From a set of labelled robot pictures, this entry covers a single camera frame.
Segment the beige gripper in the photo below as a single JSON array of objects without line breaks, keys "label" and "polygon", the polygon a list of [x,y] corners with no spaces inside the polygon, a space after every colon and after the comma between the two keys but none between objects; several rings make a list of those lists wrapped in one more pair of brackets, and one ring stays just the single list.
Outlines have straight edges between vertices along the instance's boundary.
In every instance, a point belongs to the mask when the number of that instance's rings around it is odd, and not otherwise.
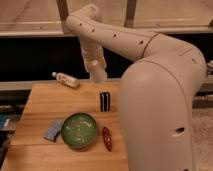
[{"label": "beige gripper", "polygon": [[92,79],[91,75],[91,61],[97,60],[102,68],[105,68],[105,58],[103,48],[99,44],[86,44],[81,46],[81,54],[84,61],[86,72],[89,74],[89,79]]}]

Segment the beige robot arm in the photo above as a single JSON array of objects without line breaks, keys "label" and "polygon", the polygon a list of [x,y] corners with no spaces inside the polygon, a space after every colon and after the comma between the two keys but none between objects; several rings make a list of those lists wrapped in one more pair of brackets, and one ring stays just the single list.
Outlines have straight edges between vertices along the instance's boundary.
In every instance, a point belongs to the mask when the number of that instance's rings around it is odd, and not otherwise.
[{"label": "beige robot arm", "polygon": [[130,171],[196,171],[193,98],[206,78],[194,45],[155,32],[103,24],[97,6],[69,15],[82,52],[103,46],[133,62],[120,80],[118,113]]}]

